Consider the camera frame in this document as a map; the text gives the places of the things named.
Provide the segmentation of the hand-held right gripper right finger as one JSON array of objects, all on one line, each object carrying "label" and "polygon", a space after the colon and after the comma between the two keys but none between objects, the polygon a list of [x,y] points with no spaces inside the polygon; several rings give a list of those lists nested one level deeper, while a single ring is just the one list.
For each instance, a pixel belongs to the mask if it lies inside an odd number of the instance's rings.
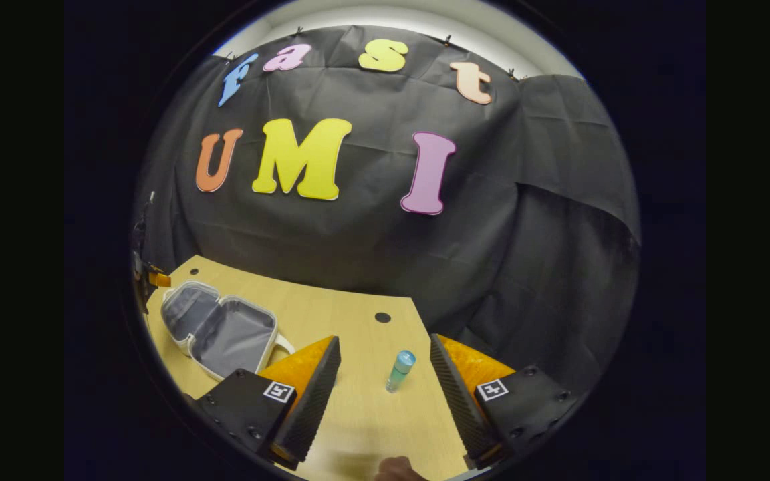
[{"label": "hand-held right gripper right finger", "polygon": [[536,365],[513,369],[443,335],[430,335],[430,362],[470,469],[537,450],[580,402]]}]

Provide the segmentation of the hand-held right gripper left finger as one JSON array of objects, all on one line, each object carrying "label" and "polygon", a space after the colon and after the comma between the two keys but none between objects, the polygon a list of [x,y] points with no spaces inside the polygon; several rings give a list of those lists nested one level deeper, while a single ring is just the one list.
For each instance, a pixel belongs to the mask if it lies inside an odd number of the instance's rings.
[{"label": "hand-held right gripper left finger", "polygon": [[197,399],[197,413],[238,451],[294,471],[307,458],[336,384],[330,335],[259,373],[236,369]]}]

